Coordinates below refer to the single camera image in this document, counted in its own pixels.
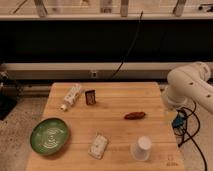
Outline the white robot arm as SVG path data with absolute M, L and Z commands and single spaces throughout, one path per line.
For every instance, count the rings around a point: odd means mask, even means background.
M 213 114 L 213 86 L 207 83 L 210 76 L 210 67 L 204 62 L 180 66 L 168 73 L 168 85 L 161 94 L 167 123 L 176 118 L 176 110 L 184 107 L 189 99 Z

